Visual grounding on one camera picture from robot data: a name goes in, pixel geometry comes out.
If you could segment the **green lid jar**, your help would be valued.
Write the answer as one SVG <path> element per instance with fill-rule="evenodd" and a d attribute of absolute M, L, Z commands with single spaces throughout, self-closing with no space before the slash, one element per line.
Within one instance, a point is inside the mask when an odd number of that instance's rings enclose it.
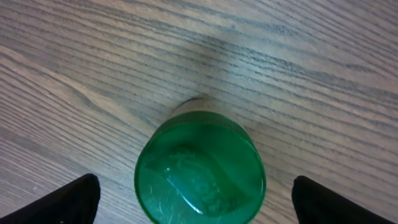
<path fill-rule="evenodd" d="M 233 112 L 196 97 L 150 137 L 137 159 L 134 189 L 153 223 L 249 223 L 262 207 L 266 172 Z"/>

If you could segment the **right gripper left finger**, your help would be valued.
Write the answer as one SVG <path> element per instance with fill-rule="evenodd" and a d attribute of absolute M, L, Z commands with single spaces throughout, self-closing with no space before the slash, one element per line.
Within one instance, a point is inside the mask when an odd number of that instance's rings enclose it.
<path fill-rule="evenodd" d="M 2 224 L 93 224 L 100 201 L 97 176 L 85 174 L 1 218 Z"/>

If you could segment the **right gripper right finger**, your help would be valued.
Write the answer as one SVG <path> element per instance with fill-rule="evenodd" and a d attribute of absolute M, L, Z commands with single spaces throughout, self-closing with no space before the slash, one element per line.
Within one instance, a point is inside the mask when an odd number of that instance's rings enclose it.
<path fill-rule="evenodd" d="M 303 175 L 294 180 L 292 202 L 300 224 L 393 224 Z"/>

